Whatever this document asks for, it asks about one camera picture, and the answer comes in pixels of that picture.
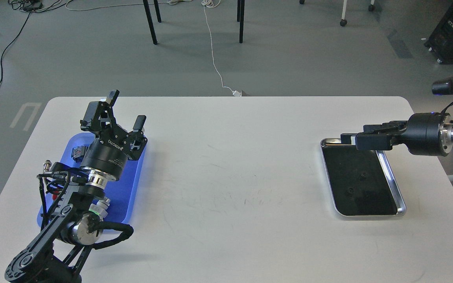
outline table leg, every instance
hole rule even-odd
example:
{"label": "table leg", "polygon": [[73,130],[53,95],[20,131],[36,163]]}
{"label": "table leg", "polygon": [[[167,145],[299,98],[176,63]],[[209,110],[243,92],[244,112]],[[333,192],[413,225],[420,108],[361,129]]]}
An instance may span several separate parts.
{"label": "table leg", "polygon": [[153,39],[153,44],[157,45],[157,36],[155,34],[155,27],[153,27],[153,20],[151,19],[151,13],[149,12],[148,0],[142,0],[144,4],[144,10],[146,11],[146,18],[148,19],[149,32],[151,33],[151,39]]}
{"label": "table leg", "polygon": [[241,2],[240,22],[241,27],[239,30],[239,43],[242,43],[244,37],[244,3],[246,0],[239,0]]}
{"label": "table leg", "polygon": [[241,0],[237,0],[237,22],[241,21]]}
{"label": "table leg", "polygon": [[153,0],[153,4],[155,5],[155,11],[157,13],[157,21],[159,23],[162,22],[162,18],[160,18],[160,8],[158,7],[158,1],[157,0]]}

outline scratch mark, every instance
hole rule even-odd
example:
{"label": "scratch mark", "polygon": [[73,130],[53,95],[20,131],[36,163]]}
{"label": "scratch mark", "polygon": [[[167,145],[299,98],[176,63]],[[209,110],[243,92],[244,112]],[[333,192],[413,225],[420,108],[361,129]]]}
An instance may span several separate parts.
{"label": "scratch mark", "polygon": [[422,272],[422,275],[419,278],[415,279],[415,281],[412,281],[412,283],[420,281],[422,279],[422,277],[424,276],[424,274],[426,274],[426,270],[424,270],[424,272]]}
{"label": "scratch mark", "polygon": [[218,168],[221,168],[221,169],[225,169],[225,170],[226,170],[225,167],[221,167],[220,165],[216,165],[216,164],[212,164],[212,163],[209,163],[209,165],[213,165],[213,166],[216,166],[216,167],[218,167]]}
{"label": "scratch mark", "polygon": [[214,150],[221,151],[221,150],[217,149],[216,147],[213,147],[212,145],[207,145],[207,146],[212,148],[212,149],[214,149]]}
{"label": "scratch mark", "polygon": [[167,225],[169,226],[169,228],[171,228],[172,233],[175,234],[175,233],[174,233],[174,229],[172,228],[171,224],[170,224],[169,221],[167,220],[167,215],[165,214],[165,209],[163,210],[163,212],[164,212],[164,220],[165,220],[165,222],[167,223]]}

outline blue tray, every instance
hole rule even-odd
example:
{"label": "blue tray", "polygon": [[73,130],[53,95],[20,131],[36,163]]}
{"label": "blue tray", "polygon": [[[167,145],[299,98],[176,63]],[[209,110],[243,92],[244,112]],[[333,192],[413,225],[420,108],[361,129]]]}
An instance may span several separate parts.
{"label": "blue tray", "polygon": [[[89,146],[94,140],[94,134],[89,132],[83,132],[73,136],[66,146],[63,157],[61,158],[61,163],[68,165],[70,167],[79,167],[80,163],[75,162],[71,158],[71,152],[73,147],[80,147],[82,145]],[[144,160],[144,153],[146,148],[142,151],[141,157],[137,161],[128,160],[125,168],[123,169],[122,176],[119,181],[108,182],[104,192],[106,197],[111,199],[110,206],[107,209],[108,216],[104,218],[106,221],[111,222],[121,222],[128,224],[131,219],[135,194],[137,192],[137,185],[139,183],[139,177],[142,167],[142,161]],[[52,195],[46,194],[46,205],[47,209],[52,205]],[[40,208],[38,217],[36,221],[38,226],[41,226],[41,213],[43,212],[43,207]]]}

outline black cable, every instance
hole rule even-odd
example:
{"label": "black cable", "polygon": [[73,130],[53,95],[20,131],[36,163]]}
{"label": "black cable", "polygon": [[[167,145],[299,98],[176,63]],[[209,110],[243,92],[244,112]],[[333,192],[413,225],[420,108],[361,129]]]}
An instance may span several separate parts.
{"label": "black cable", "polygon": [[8,47],[15,42],[15,40],[17,40],[18,36],[20,36],[20,34],[22,33],[22,30],[24,29],[24,27],[26,26],[26,23],[27,23],[27,20],[29,20],[29,16],[31,15],[31,13],[27,14],[27,18],[26,18],[26,21],[24,22],[24,24],[22,25],[22,27],[20,28],[20,31],[18,32],[17,36],[11,41],[11,43],[9,43],[7,45],[7,47],[5,48],[5,50],[3,50],[3,53],[1,54],[1,59],[0,59],[0,66],[1,66],[1,79],[0,79],[0,85],[1,83],[3,82],[3,56],[5,55],[5,52],[6,50],[8,49]]}
{"label": "black cable", "polygon": [[13,0],[11,2],[10,2],[10,0],[7,0],[7,3],[11,5],[12,9],[24,11],[24,12],[29,12],[29,10],[27,10],[27,9],[34,5],[34,2],[31,2],[30,0]]}
{"label": "black cable", "polygon": [[448,104],[448,105],[447,105],[447,107],[445,107],[445,108],[444,108],[444,109],[443,109],[443,110],[441,111],[441,113],[440,113],[440,114],[441,114],[441,115],[444,115],[444,114],[445,114],[445,112],[447,111],[448,107],[451,107],[452,105],[453,105],[453,101],[452,101],[452,102],[450,102],[450,104]]}
{"label": "black cable", "polygon": [[46,192],[47,193],[51,193],[53,195],[59,195],[59,193],[61,192],[61,190],[63,190],[64,188],[59,186],[60,183],[63,183],[64,181],[63,180],[54,180],[54,181],[51,181],[50,183],[48,183],[46,185]]}
{"label": "black cable", "polygon": [[107,240],[104,242],[93,244],[92,247],[95,250],[104,249],[113,245],[120,243],[121,241],[127,240],[132,236],[134,233],[134,229],[129,224],[123,224],[118,222],[108,222],[108,221],[100,221],[97,224],[94,224],[92,231],[100,230],[100,229],[113,229],[115,231],[120,231],[121,234],[112,240]]}
{"label": "black cable", "polygon": [[67,171],[67,174],[68,175],[66,176],[66,183],[64,184],[63,190],[57,196],[57,198],[53,201],[52,205],[50,206],[49,210],[46,213],[47,214],[46,225],[48,225],[48,220],[49,220],[50,215],[52,215],[52,213],[55,210],[55,208],[57,208],[57,204],[59,203],[59,201],[61,200],[61,198],[65,194],[66,190],[68,189],[68,186],[69,186],[69,183],[70,183],[70,179],[71,179],[71,173],[69,171]]}
{"label": "black cable", "polygon": [[39,195],[41,197],[41,206],[43,207],[42,209],[42,213],[41,213],[41,230],[45,229],[45,226],[48,221],[48,219],[46,218],[46,213],[47,213],[47,210],[46,210],[46,199],[45,199],[45,191],[44,191],[44,184],[43,184],[43,179],[44,178],[41,178],[38,176],[38,179],[39,179]]}

